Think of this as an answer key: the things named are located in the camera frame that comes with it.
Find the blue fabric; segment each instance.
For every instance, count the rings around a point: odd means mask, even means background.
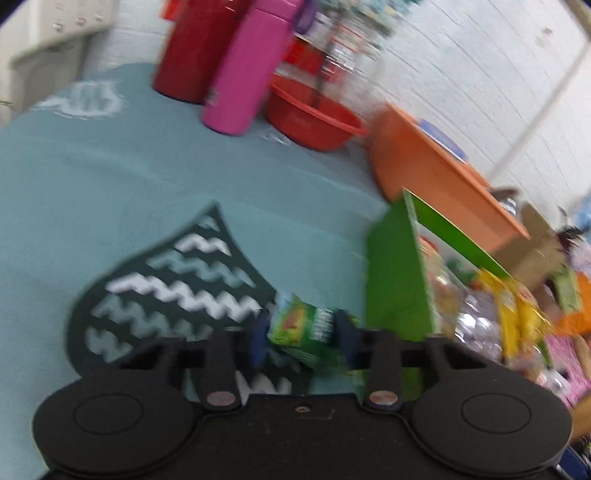
[[[589,478],[589,467],[572,447],[568,447],[564,451],[559,465],[573,480],[587,480]]]
[[[150,88],[152,69],[76,84],[0,130],[2,480],[45,470],[30,421],[76,379],[63,345],[76,297],[212,199],[275,288],[363,316],[365,234],[387,206],[362,153],[268,140],[262,120],[245,137],[216,134],[198,107]],[[348,388],[318,379],[313,392]]]

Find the cardboard box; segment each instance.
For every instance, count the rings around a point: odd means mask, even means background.
[[[408,190],[395,200],[367,240],[366,324],[393,330],[403,340],[423,340],[441,333],[418,244],[422,225],[461,257],[499,278],[508,273],[458,227]],[[418,369],[402,369],[403,395],[423,391]]]
[[[529,203],[521,210],[521,221],[531,238],[516,238],[493,257],[513,278],[533,291],[560,268],[565,257],[552,227]]]

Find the snack bag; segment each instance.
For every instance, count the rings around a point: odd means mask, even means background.
[[[294,294],[278,294],[268,339],[315,370],[344,370],[340,351],[331,345],[338,309],[319,309]],[[355,325],[361,321],[349,316]]]
[[[511,289],[488,270],[480,271],[478,287],[495,296],[503,328],[503,355],[506,360],[509,360],[519,353],[519,316],[515,297]]]
[[[538,302],[525,285],[517,280],[509,280],[508,284],[517,304],[521,350],[527,350],[542,340],[545,333],[551,329],[551,325],[540,312]]]

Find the red item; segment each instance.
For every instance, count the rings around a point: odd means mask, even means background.
[[[181,0],[168,0],[160,13],[160,17],[165,20],[176,20],[181,11]]]
[[[297,67],[302,72],[311,75],[323,75],[325,81],[335,83],[343,76],[345,70],[336,63],[330,63],[325,66],[326,70],[321,72],[324,57],[325,55],[321,49],[302,38],[296,37],[284,61]]]
[[[204,103],[209,85],[252,0],[188,0],[181,6],[154,89]]]
[[[275,75],[265,114],[269,123],[295,143],[319,151],[336,150],[353,135],[366,135],[361,120],[347,107],[321,96],[310,106],[315,90]]]

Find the orange plastic tray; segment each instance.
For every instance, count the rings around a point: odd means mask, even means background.
[[[368,148],[376,181],[388,200],[410,190],[490,254],[516,236],[530,237],[488,193],[488,184],[474,169],[457,161],[394,105],[377,116]]]

